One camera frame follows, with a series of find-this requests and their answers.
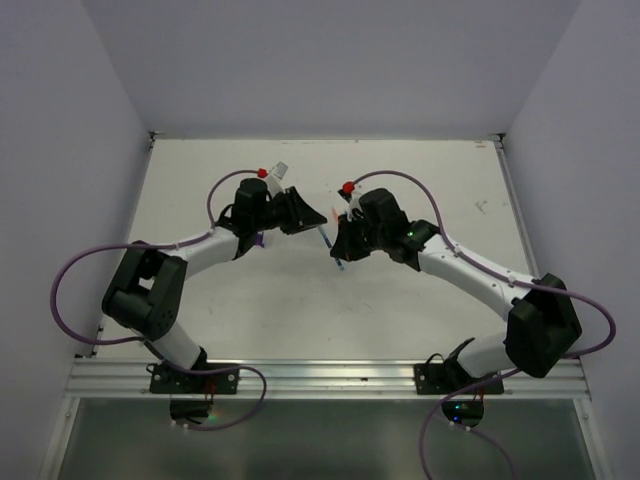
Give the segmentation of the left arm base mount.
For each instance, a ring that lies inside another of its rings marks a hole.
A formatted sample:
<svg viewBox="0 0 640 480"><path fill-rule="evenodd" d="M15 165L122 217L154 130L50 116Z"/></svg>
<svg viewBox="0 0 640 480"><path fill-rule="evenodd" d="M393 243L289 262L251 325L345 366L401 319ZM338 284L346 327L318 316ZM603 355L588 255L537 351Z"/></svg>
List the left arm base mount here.
<svg viewBox="0 0 640 480"><path fill-rule="evenodd" d="M149 392L169 395L170 417L176 423L201 425L212 412L216 394L235 395L239 382L239 366L233 363L207 363L198 370L220 370L215 375L194 375L179 372L165 364L148 364L151 375Z"/></svg>

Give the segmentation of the teal gel pen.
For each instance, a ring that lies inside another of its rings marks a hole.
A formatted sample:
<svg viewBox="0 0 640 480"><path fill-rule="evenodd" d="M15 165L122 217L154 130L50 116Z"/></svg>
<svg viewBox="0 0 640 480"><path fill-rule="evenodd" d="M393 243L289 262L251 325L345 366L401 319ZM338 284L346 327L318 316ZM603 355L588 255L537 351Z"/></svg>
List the teal gel pen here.
<svg viewBox="0 0 640 480"><path fill-rule="evenodd" d="M323 239L327 249L330 252L332 247L333 247L333 244L331 243L331 240L329 239L329 236L327 235L324 226L322 226L322 225L318 226L317 230L318 230L321 238ZM340 259L338 259L338 258L334 258L332 256L330 256L330 257L334 261L334 263L336 264L336 266L339 269L339 271L344 272L345 271L345 267L344 267L342 261Z"/></svg>

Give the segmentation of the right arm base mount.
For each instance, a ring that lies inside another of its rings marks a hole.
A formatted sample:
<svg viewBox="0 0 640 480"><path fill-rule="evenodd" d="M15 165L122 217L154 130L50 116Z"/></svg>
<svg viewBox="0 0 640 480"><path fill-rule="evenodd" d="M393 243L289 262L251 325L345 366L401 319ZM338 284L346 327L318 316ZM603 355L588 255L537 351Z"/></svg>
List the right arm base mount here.
<svg viewBox="0 0 640 480"><path fill-rule="evenodd" d="M479 379L472 378L457 365L457 357L464 347L470 344L470 338L459 345L447 357L434 353L424 362L413 366L413 379L418 395L448 395L469 385L495 377L487 374ZM502 395L505 392L502 380L487 384L471 392L471 400L449 400L441 405L444 416L454 424L475 428L484 417L486 395Z"/></svg>

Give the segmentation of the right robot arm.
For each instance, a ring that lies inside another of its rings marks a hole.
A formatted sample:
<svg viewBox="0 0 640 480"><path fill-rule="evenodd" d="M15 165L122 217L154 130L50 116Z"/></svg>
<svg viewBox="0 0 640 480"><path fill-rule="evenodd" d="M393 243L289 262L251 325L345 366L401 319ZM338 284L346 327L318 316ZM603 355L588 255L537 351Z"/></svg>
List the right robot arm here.
<svg viewBox="0 0 640 480"><path fill-rule="evenodd" d="M506 369L543 378L581 336L558 277L546 274L535 280L480 256L465 260L440 227L409 220L385 188L360 193L348 182L339 194L348 209L338 217L332 257L353 262L384 252L396 263L459 288L505 321L505 332L467 339L443 360L438 376L454 391L468 392Z"/></svg>

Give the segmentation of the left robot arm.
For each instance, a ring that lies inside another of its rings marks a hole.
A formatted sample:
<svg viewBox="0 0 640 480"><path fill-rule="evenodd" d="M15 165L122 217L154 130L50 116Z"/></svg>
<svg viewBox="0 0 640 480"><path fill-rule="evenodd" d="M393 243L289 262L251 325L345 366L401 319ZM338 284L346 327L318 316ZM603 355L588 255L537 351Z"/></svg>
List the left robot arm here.
<svg viewBox="0 0 640 480"><path fill-rule="evenodd" d="M240 182L234 202L200 240L172 247L136 242L126 249L102 299L102 312L142 337L152 353L173 369L185 392L201 390L208 379L207 354L179 322L186 281L215 265L244 256L260 233L278 229L294 235L327 223L297 189L249 178Z"/></svg>

